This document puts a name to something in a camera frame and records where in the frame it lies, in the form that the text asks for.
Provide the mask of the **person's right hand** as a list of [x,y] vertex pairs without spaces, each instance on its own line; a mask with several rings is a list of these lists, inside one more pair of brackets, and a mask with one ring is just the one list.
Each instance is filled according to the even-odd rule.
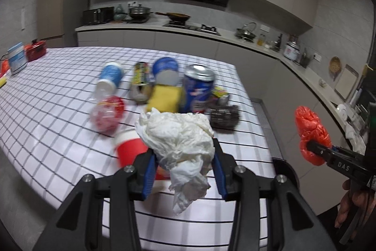
[[335,220],[335,228],[339,228],[344,221],[346,221],[352,204],[363,211],[361,225],[364,225],[368,221],[374,208],[373,196],[369,195],[367,192],[360,191],[355,191],[353,195],[350,196],[351,180],[346,180],[342,187],[347,192],[340,202],[340,208],[338,209],[338,215]]

